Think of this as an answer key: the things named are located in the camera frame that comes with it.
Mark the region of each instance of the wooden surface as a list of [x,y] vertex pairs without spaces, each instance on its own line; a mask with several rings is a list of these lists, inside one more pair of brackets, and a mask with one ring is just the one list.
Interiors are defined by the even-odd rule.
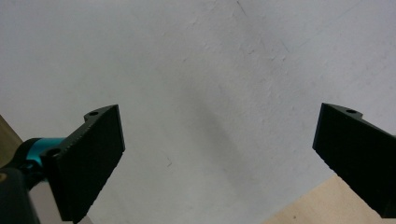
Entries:
[[390,224],[337,175],[309,191],[263,224]]
[[21,143],[20,137],[0,115],[0,167],[6,165],[12,159]]

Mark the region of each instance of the white surface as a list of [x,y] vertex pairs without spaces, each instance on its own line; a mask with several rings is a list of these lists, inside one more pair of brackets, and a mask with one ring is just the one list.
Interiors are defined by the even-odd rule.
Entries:
[[396,133],[394,1],[3,0],[0,113],[65,136],[120,104],[105,223],[260,223],[331,171],[322,102]]
[[[40,183],[30,191],[35,211],[40,219],[40,224],[71,224],[63,222],[59,215],[58,207],[50,191],[49,183]],[[88,217],[84,217],[78,224],[92,224]]]

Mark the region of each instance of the white wall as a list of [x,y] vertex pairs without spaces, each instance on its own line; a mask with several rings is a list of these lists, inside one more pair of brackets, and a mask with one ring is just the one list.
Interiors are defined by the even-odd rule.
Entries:
[[0,113],[66,136],[120,104],[127,150],[90,217],[260,223],[332,173],[322,102],[395,133],[394,1],[3,0]]
[[[62,222],[50,190],[49,183],[40,183],[30,191],[30,197],[35,211],[40,219],[40,224],[66,224],[73,222]],[[88,216],[84,217],[78,224],[92,224]]]

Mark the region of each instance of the wooden board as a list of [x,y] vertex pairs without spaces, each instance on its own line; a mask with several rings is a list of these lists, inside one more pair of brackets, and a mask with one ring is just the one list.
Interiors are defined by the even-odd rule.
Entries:
[[390,224],[337,175],[291,203],[263,224]]
[[6,165],[12,159],[21,143],[20,137],[0,115],[0,167]]

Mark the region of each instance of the screw hole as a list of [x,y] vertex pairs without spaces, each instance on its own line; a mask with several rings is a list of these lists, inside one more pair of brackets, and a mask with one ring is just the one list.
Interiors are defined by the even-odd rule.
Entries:
[[356,112],[355,110],[347,110],[346,112],[348,112],[349,114],[356,114],[358,112]]
[[47,152],[47,156],[56,157],[56,156],[58,156],[59,153],[61,153],[61,149],[60,148],[55,148],[55,149],[51,149],[50,151],[48,151]]

